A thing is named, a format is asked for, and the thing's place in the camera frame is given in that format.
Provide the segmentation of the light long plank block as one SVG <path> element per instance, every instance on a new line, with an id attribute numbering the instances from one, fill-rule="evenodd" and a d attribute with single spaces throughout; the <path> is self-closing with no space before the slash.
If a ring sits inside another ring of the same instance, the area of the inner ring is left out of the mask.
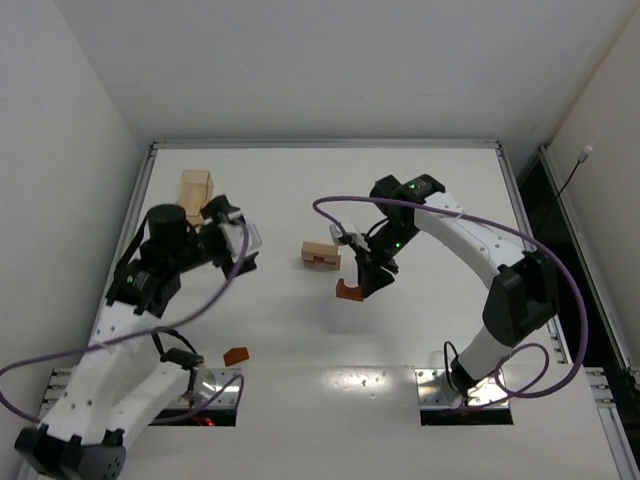
<path id="1" fill-rule="evenodd" d="M 337 255 L 338 248 L 333 244 L 323 244 L 323 243 L 305 241 L 302 244 L 301 253 L 302 252 L 312 252 L 314 257 L 315 256 L 326 257 L 328 255 Z"/>

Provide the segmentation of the dark red arch block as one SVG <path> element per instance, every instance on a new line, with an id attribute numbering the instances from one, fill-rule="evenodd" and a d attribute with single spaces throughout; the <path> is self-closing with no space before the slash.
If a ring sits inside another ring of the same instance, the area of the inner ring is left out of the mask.
<path id="1" fill-rule="evenodd" d="M 337 298 L 362 302 L 364 300 L 362 287 L 360 285 L 355 287 L 347 286 L 345 281 L 340 278 L 336 283 L 335 294 Z"/>

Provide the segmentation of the red triangular roof block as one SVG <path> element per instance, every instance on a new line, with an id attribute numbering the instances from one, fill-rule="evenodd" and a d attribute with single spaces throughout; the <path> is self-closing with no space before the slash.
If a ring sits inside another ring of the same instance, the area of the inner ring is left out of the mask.
<path id="1" fill-rule="evenodd" d="M 226 367 L 231 367 L 250 359 L 249 351 L 246 347 L 233 347 L 223 355 Z"/>

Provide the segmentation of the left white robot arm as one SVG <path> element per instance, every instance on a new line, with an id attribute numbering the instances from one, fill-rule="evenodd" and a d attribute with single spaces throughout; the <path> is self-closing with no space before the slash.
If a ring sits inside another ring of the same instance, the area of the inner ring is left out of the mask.
<path id="1" fill-rule="evenodd" d="M 160 355 L 153 371 L 125 397 L 118 391 L 146 337 L 188 324 L 209 310 L 239 275 L 255 269 L 262 239 L 255 224 L 224 195 L 192 225 L 183 207 L 159 204 L 144 215 L 116 263 L 89 344 L 56 403 L 18 434 L 15 450 L 50 479 L 115 479 L 128 450 L 174 400 L 194 389 L 201 356 L 179 348 Z M 163 321 L 181 276 L 211 265 L 225 283 L 195 312 Z"/>

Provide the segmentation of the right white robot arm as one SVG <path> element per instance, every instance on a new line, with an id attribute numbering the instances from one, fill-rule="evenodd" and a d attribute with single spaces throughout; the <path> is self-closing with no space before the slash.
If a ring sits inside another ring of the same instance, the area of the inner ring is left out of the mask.
<path id="1" fill-rule="evenodd" d="M 394 281 L 394 260 L 418 233 L 440 241 L 488 289 L 480 331 L 451 364 L 451 387 L 465 394 L 489 376 L 532 332 L 558 311 L 557 270 L 543 252 L 529 252 L 489 227 L 461 218 L 461 208 L 445 187 L 423 174 L 406 183 L 388 175 L 375 182 L 386 224 L 352 243 L 358 284 L 339 284 L 337 293 L 362 301 Z"/>

